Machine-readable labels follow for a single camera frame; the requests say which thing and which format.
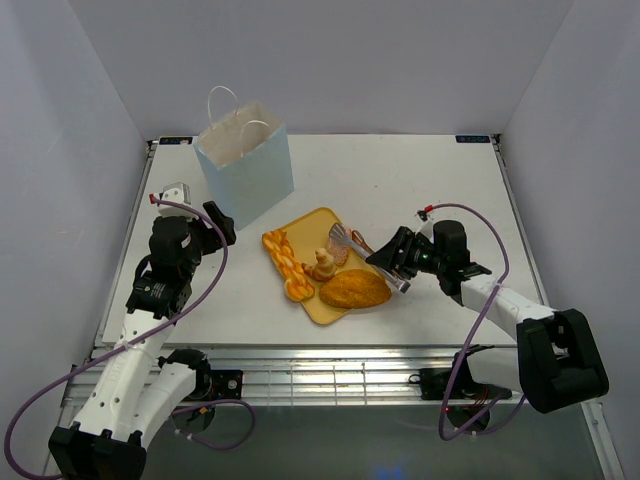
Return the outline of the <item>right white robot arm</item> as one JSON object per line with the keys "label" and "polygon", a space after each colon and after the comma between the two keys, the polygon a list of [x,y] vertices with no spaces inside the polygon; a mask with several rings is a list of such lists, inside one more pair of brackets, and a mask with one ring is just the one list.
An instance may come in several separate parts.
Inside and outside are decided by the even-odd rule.
{"label": "right white robot arm", "polygon": [[431,236],[401,227],[366,261],[405,280],[434,275],[445,295],[483,313],[515,341],[510,351],[476,345],[458,353],[450,374],[458,394],[474,397],[486,386],[517,391],[538,412],[549,413],[608,393],[609,379],[585,315],[554,310],[503,286],[472,261],[460,222],[439,221]]}

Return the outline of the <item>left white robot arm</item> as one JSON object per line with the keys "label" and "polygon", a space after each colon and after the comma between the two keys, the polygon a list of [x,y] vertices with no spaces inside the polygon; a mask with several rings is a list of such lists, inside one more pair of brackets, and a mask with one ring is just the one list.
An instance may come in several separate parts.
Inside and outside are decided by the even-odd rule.
{"label": "left white robot arm", "polygon": [[163,200],[149,253],[138,263],[118,342],[89,399],[48,446],[65,479],[138,479],[147,448],[177,405],[208,400],[212,376],[204,353],[159,352],[189,305],[191,282],[204,256],[236,241],[234,221],[213,201],[196,213]]}

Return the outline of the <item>metal food tongs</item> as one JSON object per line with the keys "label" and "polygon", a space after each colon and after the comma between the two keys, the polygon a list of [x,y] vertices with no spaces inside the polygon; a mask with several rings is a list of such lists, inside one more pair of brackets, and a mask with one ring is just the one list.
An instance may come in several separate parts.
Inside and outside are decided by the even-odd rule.
{"label": "metal food tongs", "polygon": [[[344,245],[353,250],[362,260],[366,261],[373,253],[373,249],[366,243],[364,237],[355,230],[348,230],[343,224],[336,222],[329,230],[329,238],[340,245]],[[373,270],[380,274],[390,285],[400,293],[406,293],[411,284],[395,273],[390,273],[384,269],[372,266]]]}

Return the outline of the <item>pink sugared donut bread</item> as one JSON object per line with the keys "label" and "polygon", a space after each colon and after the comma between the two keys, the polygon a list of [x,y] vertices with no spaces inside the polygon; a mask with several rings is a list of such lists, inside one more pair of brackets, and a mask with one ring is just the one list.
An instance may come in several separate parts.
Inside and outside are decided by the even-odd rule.
{"label": "pink sugared donut bread", "polygon": [[341,244],[329,236],[326,244],[326,250],[333,257],[335,265],[341,267],[344,266],[349,259],[351,244]]}

